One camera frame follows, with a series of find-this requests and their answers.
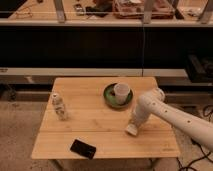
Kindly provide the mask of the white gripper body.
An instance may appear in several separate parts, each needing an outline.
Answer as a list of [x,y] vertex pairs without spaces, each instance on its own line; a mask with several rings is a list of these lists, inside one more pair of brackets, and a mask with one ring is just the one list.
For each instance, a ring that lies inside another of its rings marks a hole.
[[136,106],[132,110],[129,125],[135,128],[139,128],[143,123],[149,119],[150,113],[139,106]]

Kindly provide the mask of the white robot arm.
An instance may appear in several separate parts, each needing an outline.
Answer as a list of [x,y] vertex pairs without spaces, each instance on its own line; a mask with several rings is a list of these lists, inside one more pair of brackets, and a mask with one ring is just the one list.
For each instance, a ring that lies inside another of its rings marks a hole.
[[142,93],[126,131],[136,136],[140,125],[154,114],[213,152],[213,124],[165,104],[164,99],[165,94],[160,88]]

